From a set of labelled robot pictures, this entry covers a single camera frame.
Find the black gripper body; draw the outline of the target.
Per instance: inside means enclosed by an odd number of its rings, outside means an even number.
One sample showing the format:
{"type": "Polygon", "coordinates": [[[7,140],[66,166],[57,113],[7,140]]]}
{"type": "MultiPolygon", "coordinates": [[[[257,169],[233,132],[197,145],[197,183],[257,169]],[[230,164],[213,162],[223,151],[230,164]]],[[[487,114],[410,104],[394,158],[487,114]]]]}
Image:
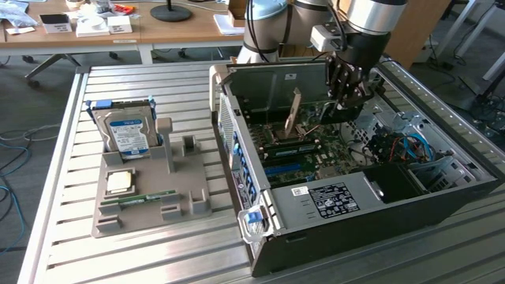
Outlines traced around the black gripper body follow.
{"type": "Polygon", "coordinates": [[[346,33],[345,40],[333,40],[335,66],[349,66],[351,71],[359,70],[362,76],[368,74],[376,64],[391,33],[371,35],[360,32],[346,33]]]}

